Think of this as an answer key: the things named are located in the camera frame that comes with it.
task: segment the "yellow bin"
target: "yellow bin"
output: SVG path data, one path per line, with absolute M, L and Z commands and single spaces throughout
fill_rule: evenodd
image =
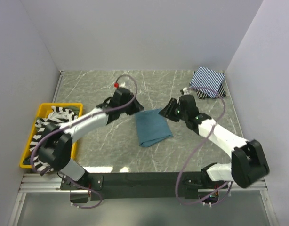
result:
M 20 167 L 21 168 L 26 168 L 26 169 L 31 169 L 32 166 L 31 165 L 24 165 L 23 162 L 24 160 L 31 156 L 31 152 L 30 152 L 30 143 L 32 141 L 32 137 L 36 134 L 37 130 L 35 127 L 35 123 L 36 123 L 36 119 L 37 117 L 41 117 L 41 118 L 46 118 L 51 112 L 51 106 L 56 106 L 56 107 L 69 107 L 69 106 L 73 106 L 73 107 L 77 107 L 79 108 L 79 117 L 82 116 L 83 114 L 83 104 L 82 103 L 42 103 L 38 109 L 36 118 L 34 120 L 33 126 L 32 126 L 32 130 L 30 132 L 30 135 L 28 137 L 27 143 L 25 145 L 25 149 L 23 152 L 23 155 L 21 157 L 21 161 L 20 161 Z M 76 155 L 76 149 L 77 149 L 77 143 L 74 143 L 72 145 L 72 149 L 71 149 L 71 158 L 74 159 L 75 155 Z

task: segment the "white backdrop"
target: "white backdrop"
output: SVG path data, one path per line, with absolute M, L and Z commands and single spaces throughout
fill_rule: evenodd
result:
M 226 78 L 244 135 L 263 145 L 280 225 L 289 226 L 289 0 L 263 2 Z
M 0 0 L 0 226 L 7 225 L 23 170 L 19 162 L 59 72 L 19 0 Z
M 21 2 L 59 70 L 224 70 L 262 0 Z

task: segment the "folded cloth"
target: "folded cloth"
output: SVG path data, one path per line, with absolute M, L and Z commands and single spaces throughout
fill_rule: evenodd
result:
M 165 118 L 158 114 L 160 111 L 154 109 L 135 114 L 139 146 L 150 147 L 173 136 Z
M 202 92 L 199 91 L 199 90 L 197 90 L 196 92 L 197 92 L 197 95 L 198 95 L 198 98 L 199 98 L 199 99 L 211 98 L 211 97 L 209 97 L 209 96 L 206 95 L 205 93 L 202 93 Z M 220 97 L 225 97 L 225 96 L 226 96 L 226 91 L 225 91 L 225 89 L 224 89 L 224 87 L 223 87 L 222 84 L 221 84 L 221 86 L 220 86 L 220 88 L 219 88 L 218 95 L 219 95 Z
M 206 67 L 199 67 L 190 81 L 190 87 L 204 87 L 218 92 L 225 75 Z M 216 94 L 207 89 L 198 89 L 208 97 L 216 98 Z

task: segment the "gray marble table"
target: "gray marble table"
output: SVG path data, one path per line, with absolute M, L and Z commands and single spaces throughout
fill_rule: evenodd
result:
M 192 71 L 65 71 L 56 102 L 82 102 L 84 113 L 114 93 L 115 79 L 127 73 L 138 84 L 138 101 L 146 110 L 163 108 L 170 97 L 178 98 L 180 89 L 192 78 Z M 226 113 L 220 125 L 241 136 L 226 83 Z M 199 110 L 216 118 L 222 112 L 218 99 L 199 100 Z M 168 121 L 172 138 L 145 148 L 138 144 L 134 116 L 121 115 L 106 127 L 88 133 L 78 142 L 76 161 L 91 172 L 171 172 L 180 171 L 187 156 L 203 139 L 183 122 Z M 186 170 L 198 171 L 213 162 L 228 163 L 229 157 L 216 145 L 207 142 L 192 158 Z

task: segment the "black and white striped cloth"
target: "black and white striped cloth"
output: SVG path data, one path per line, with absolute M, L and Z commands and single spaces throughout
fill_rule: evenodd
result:
M 206 67 L 199 67 L 199 69 L 193 74 L 193 78 L 190 81 L 190 87 L 206 87 L 218 92 L 224 78 L 225 75 L 222 73 Z M 208 97 L 217 97 L 217 95 L 210 90 L 199 89 L 199 91 L 206 94 Z
M 74 113 L 70 109 L 56 107 L 56 106 L 51 106 L 51 108 L 53 112 L 50 113 L 47 118 L 39 118 L 36 120 L 35 127 L 38 128 L 38 132 L 33 136 L 32 141 L 30 143 L 31 152 L 35 149 L 36 145 L 41 140 L 45 126 L 47 126 L 50 123 L 58 125 L 60 123 L 72 121 L 78 118 L 77 114 Z M 50 167 L 48 163 L 41 162 L 38 159 L 38 156 L 34 157 L 33 160 L 34 160 L 35 168 L 37 169 L 38 172 L 42 172 L 43 170 Z
M 209 97 L 209 96 L 206 95 L 205 93 L 202 93 L 202 92 L 199 91 L 199 90 L 197 90 L 196 92 L 197 92 L 197 95 L 198 95 L 198 98 L 199 98 L 199 99 L 211 98 L 211 97 Z M 222 84 L 221 84 L 221 86 L 220 86 L 220 88 L 219 88 L 218 95 L 219 95 L 220 97 L 225 97 L 225 96 L 226 96 L 226 91 L 225 91 L 225 89 L 224 89 L 224 87 L 223 87 Z

